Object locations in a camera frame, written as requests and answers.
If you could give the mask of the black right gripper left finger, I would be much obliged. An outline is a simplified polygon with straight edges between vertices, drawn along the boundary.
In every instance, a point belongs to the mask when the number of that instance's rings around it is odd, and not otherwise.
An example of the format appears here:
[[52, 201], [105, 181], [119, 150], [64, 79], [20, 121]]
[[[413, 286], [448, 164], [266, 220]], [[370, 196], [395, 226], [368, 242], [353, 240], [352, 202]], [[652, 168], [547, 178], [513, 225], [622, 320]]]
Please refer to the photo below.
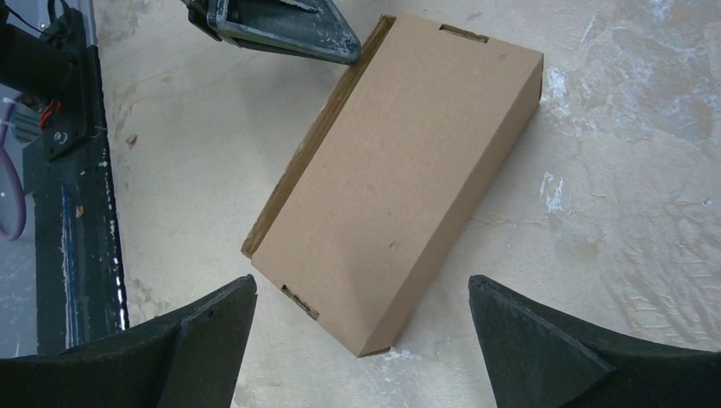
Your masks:
[[3, 407], [229, 407], [257, 302], [242, 276], [57, 355], [1, 361]]

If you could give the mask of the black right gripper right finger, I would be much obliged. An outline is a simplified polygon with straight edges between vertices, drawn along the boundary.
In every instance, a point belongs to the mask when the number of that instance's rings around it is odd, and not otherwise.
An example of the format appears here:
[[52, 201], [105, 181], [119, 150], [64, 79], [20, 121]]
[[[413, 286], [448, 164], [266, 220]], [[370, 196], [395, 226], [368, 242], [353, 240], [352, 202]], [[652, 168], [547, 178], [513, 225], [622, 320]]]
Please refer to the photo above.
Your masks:
[[630, 337], [485, 275], [469, 307], [499, 407], [718, 407], [720, 354]]

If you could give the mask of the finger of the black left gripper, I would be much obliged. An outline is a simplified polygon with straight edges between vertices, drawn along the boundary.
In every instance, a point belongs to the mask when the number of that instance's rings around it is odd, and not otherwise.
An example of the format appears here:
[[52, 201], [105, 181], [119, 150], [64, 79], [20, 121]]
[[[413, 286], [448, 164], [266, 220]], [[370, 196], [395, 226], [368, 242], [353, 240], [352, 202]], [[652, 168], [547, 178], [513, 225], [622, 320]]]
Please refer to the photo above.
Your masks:
[[184, 0], [188, 20], [218, 42], [341, 65], [361, 41], [332, 1]]

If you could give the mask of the brown cardboard box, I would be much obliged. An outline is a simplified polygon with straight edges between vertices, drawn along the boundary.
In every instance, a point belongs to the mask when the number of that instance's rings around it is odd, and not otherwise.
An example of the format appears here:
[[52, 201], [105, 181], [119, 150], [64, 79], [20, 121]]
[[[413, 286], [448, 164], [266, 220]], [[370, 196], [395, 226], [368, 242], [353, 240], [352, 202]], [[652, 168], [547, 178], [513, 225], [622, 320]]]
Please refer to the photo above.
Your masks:
[[357, 357], [391, 348], [540, 105], [541, 52], [382, 16], [241, 250]]

